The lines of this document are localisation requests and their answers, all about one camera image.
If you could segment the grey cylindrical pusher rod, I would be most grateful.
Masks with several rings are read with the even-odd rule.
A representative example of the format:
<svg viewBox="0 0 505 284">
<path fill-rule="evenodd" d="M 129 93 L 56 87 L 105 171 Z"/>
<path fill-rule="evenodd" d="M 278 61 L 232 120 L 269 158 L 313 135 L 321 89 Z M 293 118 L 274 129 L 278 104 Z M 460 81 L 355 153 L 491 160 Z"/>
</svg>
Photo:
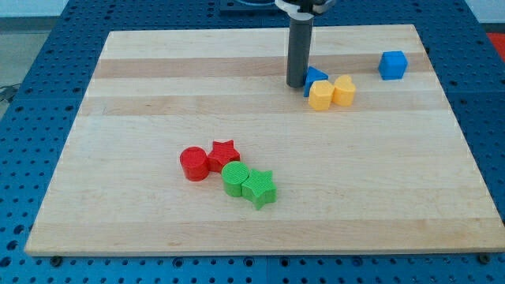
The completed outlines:
<svg viewBox="0 0 505 284">
<path fill-rule="evenodd" d="M 305 86 L 312 40 L 313 19 L 290 19 L 286 83 L 291 88 Z"/>
</svg>

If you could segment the white rod mount bracket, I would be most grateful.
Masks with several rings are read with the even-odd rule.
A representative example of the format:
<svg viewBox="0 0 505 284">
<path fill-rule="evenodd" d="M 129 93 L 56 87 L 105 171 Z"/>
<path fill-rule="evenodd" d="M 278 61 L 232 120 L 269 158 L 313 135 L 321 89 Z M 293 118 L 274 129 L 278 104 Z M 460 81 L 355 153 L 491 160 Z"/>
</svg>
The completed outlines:
<svg viewBox="0 0 505 284">
<path fill-rule="evenodd" d="M 294 20 L 311 20 L 330 10 L 336 0 L 274 0 L 275 5 Z"/>
</svg>

